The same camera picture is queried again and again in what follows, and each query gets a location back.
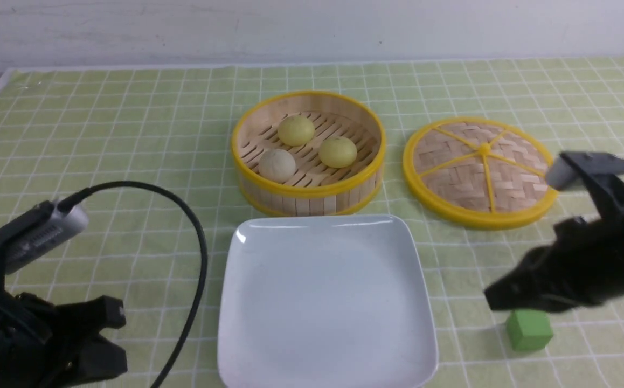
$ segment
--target green grid tablecloth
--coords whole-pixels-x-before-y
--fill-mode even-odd
[[[555,315],[547,349],[521,355],[500,326],[506,315],[492,314],[482,297],[484,285],[553,238],[554,223],[593,214],[585,194],[563,194],[531,226],[467,231],[423,209],[400,167],[413,131],[454,115],[518,126],[554,153],[624,156],[624,58],[14,72],[0,91],[0,226],[39,201],[116,179],[185,198],[206,228],[211,267],[198,322],[167,386],[222,386],[216,335],[226,252],[235,227],[262,216],[236,187],[228,135],[253,104],[300,89],[356,98],[386,127],[386,180],[362,212],[405,219],[418,246],[440,349],[426,386],[624,387],[624,300]],[[88,229],[9,286],[56,303],[122,298],[127,327],[105,334],[127,349],[130,371],[105,386],[147,386],[193,297],[194,231],[170,202],[142,191],[101,192],[85,206]]]

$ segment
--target yellow rim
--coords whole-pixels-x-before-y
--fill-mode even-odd
[[[251,197],[250,194],[248,194],[245,190],[243,190],[241,184],[238,184],[238,186],[240,186],[240,192],[242,193],[242,196],[245,197],[245,199],[248,202],[250,202],[250,205],[252,205],[253,208],[257,209],[261,213],[264,213],[267,216],[271,216],[271,217],[290,217],[290,216],[292,216],[292,214],[281,213],[280,211],[271,210],[268,207],[263,206],[259,202],[255,201],[255,199],[253,197]],[[334,213],[334,214],[325,214],[325,216],[343,216],[344,214],[354,214],[354,213],[357,213],[362,208],[367,206],[367,204],[369,202],[371,202],[372,199],[374,199],[374,196],[376,196],[376,194],[379,192],[379,189],[381,189],[381,187],[382,187],[381,182],[379,182],[379,184],[377,184],[377,186],[374,187],[374,189],[369,194],[369,196],[367,196],[366,198],[362,199],[362,201],[358,202],[357,204],[354,204],[353,206],[349,207],[348,209],[346,209],[344,211],[340,211],[340,212]]]
[[[278,101],[284,98],[291,98],[292,96],[298,95],[327,95],[334,96],[335,98],[343,99],[348,101],[349,103],[353,103],[356,106],[359,106],[362,110],[368,113],[374,121],[376,121],[379,126],[379,133],[381,134],[381,139],[379,141],[379,152],[377,152],[377,156],[374,157],[374,160],[370,162],[367,167],[362,169],[360,172],[355,174],[348,179],[344,179],[341,182],[337,182],[335,184],[329,184],[328,186],[319,186],[319,187],[294,187],[294,186],[286,186],[283,184],[278,184],[275,182],[271,182],[270,180],[264,179],[258,174],[255,174],[253,170],[247,167],[245,163],[238,157],[238,132],[240,132],[240,128],[242,127],[245,120],[250,117],[255,111],[259,110],[265,105]],[[359,103],[348,96],[339,95],[337,93],[331,92],[323,92],[323,91],[299,91],[286,93],[283,95],[275,96],[274,98],[267,99],[253,106],[250,110],[242,116],[238,124],[235,126],[233,130],[233,136],[231,138],[231,153],[233,155],[233,159],[235,160],[235,167],[240,171],[241,174],[245,175],[245,178],[248,179],[253,184],[256,184],[258,187],[265,189],[270,192],[274,192],[275,194],[280,194],[281,196],[288,197],[297,197],[297,198],[323,198],[323,197],[331,197],[340,194],[341,192],[348,191],[353,189],[354,187],[359,186],[367,180],[371,175],[379,170],[383,161],[384,154],[386,153],[386,132],[384,131],[384,126],[382,125],[381,120],[365,105]]]
[[[482,213],[479,211],[472,211],[469,209],[464,209],[460,206],[456,206],[442,197],[437,196],[430,189],[425,187],[422,183],[422,179],[420,179],[420,174],[415,170],[415,165],[413,165],[413,156],[415,154],[415,146],[417,146],[418,141],[422,139],[422,137],[430,130],[438,130],[437,128],[443,126],[448,123],[460,122],[460,121],[475,121],[480,123],[486,123],[492,126],[498,126],[502,128],[503,132],[511,132],[514,133],[523,139],[527,140],[531,143],[539,153],[542,155],[547,165],[551,165],[553,162],[553,156],[548,150],[533,137],[528,135],[525,132],[522,132],[516,127],[507,125],[505,123],[501,123],[499,121],[487,120],[479,117],[455,117],[452,119],[436,121],[430,123],[429,125],[423,127],[418,132],[414,133],[410,140],[408,140],[408,144],[405,147],[405,151],[403,152],[403,174],[405,175],[405,179],[408,183],[408,187],[410,187],[413,194],[428,208],[433,210],[435,213],[440,214],[444,218],[450,219],[455,223],[462,224],[464,226],[468,226],[470,228],[481,228],[481,229],[506,229],[506,228],[518,228],[529,223],[534,223],[539,218],[541,218],[546,212],[551,208],[556,199],[557,192],[551,187],[547,189],[544,197],[531,208],[525,209],[524,211],[517,211],[515,213],[495,213],[495,210],[492,213]],[[500,139],[501,136],[497,136],[491,143],[496,142]],[[477,157],[477,153],[474,150],[474,155],[472,157]],[[485,164],[487,162],[487,158],[484,157],[482,159]],[[487,191],[491,196],[492,188],[491,181],[489,180],[489,169],[485,168],[485,177],[487,179]]]

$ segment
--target bamboo steamer lid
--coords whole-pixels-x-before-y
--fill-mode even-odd
[[[521,130],[456,117],[418,130],[406,145],[403,172],[415,196],[435,213],[472,228],[521,227],[556,199],[544,174],[553,157]]]

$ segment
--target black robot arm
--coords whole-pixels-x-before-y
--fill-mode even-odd
[[[7,273],[64,243],[85,220],[45,201],[0,228],[0,386],[75,386],[127,371],[125,351],[99,334],[124,327],[122,300],[103,296],[55,306],[5,291]]]
[[[560,191],[580,183],[600,219],[554,226],[556,240],[531,249],[514,270],[484,290],[490,309],[549,313],[595,307],[624,295],[624,160],[608,153],[563,152],[546,181]]]

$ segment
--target green cube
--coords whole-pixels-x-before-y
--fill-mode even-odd
[[[506,332],[515,351],[544,349],[554,336],[549,317],[538,310],[515,310],[506,321]]]

